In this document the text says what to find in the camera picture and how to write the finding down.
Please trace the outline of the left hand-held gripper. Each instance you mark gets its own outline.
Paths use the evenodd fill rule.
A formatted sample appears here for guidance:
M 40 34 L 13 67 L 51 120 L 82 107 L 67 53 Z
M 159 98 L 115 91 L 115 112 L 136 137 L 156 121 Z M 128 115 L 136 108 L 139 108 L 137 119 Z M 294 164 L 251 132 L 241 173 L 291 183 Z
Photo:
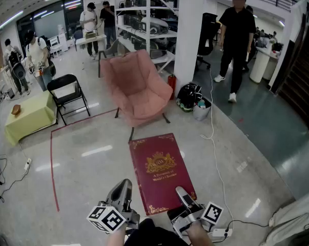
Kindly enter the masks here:
M 140 215 L 130 209 L 132 182 L 123 179 L 108 193 L 105 203 L 95 206 L 87 216 L 87 221 L 99 231 L 112 234 L 124 224 L 131 229 L 138 229 Z

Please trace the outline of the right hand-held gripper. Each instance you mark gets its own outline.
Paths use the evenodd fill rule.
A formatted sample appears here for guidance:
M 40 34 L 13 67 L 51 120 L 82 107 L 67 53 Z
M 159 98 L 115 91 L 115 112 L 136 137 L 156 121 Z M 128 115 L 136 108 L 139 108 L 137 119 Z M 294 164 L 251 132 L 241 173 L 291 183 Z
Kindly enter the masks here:
M 209 226 L 210 229 L 218 222 L 223 208 L 212 202 L 209 202 L 206 207 L 203 204 L 198 204 L 181 186 L 177 186 L 175 191 L 182 206 L 168 210 L 167 215 L 179 237 L 185 236 L 186 230 L 194 222 L 199 221 L 203 226 Z

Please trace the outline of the red hardcover book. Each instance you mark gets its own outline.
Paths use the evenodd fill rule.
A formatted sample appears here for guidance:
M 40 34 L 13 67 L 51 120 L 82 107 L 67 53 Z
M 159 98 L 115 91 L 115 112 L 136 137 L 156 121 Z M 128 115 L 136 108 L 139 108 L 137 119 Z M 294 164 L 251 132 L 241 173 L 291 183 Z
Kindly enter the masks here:
M 180 207 L 177 186 L 197 199 L 173 133 L 132 140 L 129 147 L 147 216 Z

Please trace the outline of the pink armchair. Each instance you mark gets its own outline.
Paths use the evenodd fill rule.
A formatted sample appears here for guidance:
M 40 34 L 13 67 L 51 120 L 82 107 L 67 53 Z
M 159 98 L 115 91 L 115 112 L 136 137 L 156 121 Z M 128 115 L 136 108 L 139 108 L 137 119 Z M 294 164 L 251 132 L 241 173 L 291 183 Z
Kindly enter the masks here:
M 135 127 L 160 115 L 170 123 L 164 111 L 173 89 L 158 74 L 146 50 L 101 59 L 100 72 L 117 106 L 115 117 L 122 113 L 132 128 L 129 141 L 132 141 Z

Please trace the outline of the person's left forearm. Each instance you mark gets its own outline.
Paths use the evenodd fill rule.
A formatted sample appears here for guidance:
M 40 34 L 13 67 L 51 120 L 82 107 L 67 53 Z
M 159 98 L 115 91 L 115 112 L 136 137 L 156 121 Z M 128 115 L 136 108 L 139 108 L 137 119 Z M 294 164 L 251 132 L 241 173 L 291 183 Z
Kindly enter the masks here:
M 110 234 L 107 240 L 107 246 L 124 246 L 127 224 L 124 223 L 118 230 Z

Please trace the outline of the person's black clothing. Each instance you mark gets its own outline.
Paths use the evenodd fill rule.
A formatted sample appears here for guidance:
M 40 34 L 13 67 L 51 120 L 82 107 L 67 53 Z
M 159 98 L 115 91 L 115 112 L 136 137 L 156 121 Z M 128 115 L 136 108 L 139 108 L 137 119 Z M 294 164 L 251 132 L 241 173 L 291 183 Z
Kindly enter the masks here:
M 128 237 L 124 246 L 189 246 L 183 239 L 172 231 L 157 227 L 151 218 L 139 223 Z

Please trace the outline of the red floor tape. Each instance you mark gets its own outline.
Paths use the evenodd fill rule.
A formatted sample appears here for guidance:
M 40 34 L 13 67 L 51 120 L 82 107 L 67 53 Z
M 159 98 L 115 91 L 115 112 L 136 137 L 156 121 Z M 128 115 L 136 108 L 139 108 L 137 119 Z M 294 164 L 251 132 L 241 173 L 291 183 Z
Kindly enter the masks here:
M 69 123 L 66 126 L 62 126 L 62 127 L 56 128 L 56 129 L 51 131 L 51 133 L 50 133 L 50 172 L 51 172 L 53 197 L 54 197 L 54 201 L 55 201 L 55 206 L 56 206 L 57 212 L 60 212 L 60 209 L 59 209 L 59 203 L 58 203 L 57 193 L 56 193 L 56 188 L 55 188 L 55 179 L 54 179 L 54 170 L 53 170 L 54 169 L 54 166 L 53 166 L 54 165 L 54 163 L 53 163 L 53 133 L 56 132 L 56 131 L 59 131 L 61 129 L 64 129 L 66 127 L 69 127 L 71 125 L 80 123 L 80 122 L 85 121 L 85 120 L 93 119 L 93 118 L 96 118 L 96 117 L 99 117 L 99 116 L 102 116 L 102 115 L 114 112 L 116 110 L 117 109 L 112 109 L 112 110 L 109 110 L 109 111 L 106 111 L 106 112 L 99 113 L 99 114 L 94 115 L 94 116 L 90 116 L 90 117 L 87 117 L 87 118 L 84 118 L 84 119 L 80 119 L 80 120 L 77 120 L 75 122 Z

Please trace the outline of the grey fabric bag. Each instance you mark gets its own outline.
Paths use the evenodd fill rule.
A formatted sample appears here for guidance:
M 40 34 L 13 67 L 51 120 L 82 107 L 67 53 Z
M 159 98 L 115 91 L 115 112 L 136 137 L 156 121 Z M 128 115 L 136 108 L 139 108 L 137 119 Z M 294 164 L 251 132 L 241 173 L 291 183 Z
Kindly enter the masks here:
M 211 102 L 209 100 L 207 100 L 206 98 L 202 98 L 198 103 L 195 104 L 195 106 L 193 107 L 193 117 L 197 120 L 197 121 L 202 121 L 204 120 L 210 109 L 211 109 Z

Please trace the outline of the black backpack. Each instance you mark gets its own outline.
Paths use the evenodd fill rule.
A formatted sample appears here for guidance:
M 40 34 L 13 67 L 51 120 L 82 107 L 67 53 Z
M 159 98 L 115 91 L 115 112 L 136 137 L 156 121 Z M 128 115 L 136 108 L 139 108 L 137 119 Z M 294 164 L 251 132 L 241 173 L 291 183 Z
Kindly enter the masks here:
M 192 112 L 193 107 L 201 99 L 201 86 L 194 83 L 188 83 L 179 90 L 176 103 L 184 112 Z

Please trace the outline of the red fire extinguisher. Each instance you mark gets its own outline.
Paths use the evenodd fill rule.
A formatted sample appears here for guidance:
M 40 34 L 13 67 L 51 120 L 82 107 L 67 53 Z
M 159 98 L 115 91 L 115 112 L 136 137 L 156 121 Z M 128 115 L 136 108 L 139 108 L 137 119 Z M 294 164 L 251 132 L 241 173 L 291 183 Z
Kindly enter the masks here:
M 174 91 L 176 87 L 176 76 L 174 74 L 170 74 L 168 76 L 168 85 L 173 89 L 173 92 L 171 94 L 170 100 L 174 99 Z

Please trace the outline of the table with green cloth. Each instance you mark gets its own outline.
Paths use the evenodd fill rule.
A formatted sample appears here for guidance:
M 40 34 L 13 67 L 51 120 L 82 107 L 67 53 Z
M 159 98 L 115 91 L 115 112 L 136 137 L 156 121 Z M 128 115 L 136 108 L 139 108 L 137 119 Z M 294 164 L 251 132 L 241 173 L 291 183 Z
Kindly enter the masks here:
M 20 104 L 17 115 L 9 113 L 4 127 L 5 138 L 12 145 L 45 127 L 56 123 L 57 107 L 49 91 L 41 92 Z

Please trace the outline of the grey plastic chair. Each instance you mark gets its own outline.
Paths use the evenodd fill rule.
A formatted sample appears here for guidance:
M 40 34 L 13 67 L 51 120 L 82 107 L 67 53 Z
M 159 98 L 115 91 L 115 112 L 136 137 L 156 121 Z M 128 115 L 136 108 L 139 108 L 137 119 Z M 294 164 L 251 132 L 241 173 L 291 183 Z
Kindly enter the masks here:
M 99 53 L 98 53 L 98 77 L 100 77 L 100 60 L 101 60 L 101 56 L 103 55 L 104 58 L 107 58 L 107 55 L 115 56 L 115 54 L 118 53 L 118 44 L 119 44 L 119 40 L 116 39 L 114 41 L 114 43 L 108 49 L 99 51 Z

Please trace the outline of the white metal shelving rack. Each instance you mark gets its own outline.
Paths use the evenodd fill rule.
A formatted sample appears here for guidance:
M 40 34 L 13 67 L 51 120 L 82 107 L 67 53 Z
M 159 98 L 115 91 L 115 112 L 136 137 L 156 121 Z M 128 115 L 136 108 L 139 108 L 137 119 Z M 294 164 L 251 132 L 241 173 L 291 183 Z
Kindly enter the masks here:
M 158 71 L 175 59 L 177 0 L 114 0 L 115 32 L 126 52 L 145 49 Z

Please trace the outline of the dark wooden staircase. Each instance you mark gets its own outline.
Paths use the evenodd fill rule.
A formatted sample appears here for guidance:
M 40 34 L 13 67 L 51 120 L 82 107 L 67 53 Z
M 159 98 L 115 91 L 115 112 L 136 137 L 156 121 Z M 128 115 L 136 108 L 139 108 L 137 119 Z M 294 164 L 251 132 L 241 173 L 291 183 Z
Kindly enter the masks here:
M 295 49 L 278 93 L 298 113 L 309 130 L 309 26 Z

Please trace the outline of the white water dispenser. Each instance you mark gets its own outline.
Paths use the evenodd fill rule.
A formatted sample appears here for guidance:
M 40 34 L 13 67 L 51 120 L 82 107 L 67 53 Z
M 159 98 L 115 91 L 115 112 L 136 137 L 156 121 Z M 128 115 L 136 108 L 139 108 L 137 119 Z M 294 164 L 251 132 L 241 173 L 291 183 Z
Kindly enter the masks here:
M 61 50 L 63 52 L 66 52 L 68 50 L 68 46 L 67 46 L 67 40 L 66 40 L 66 33 L 64 30 L 63 25 L 59 24 L 57 25 L 58 28 L 58 39 L 59 39 L 59 44 L 61 45 Z

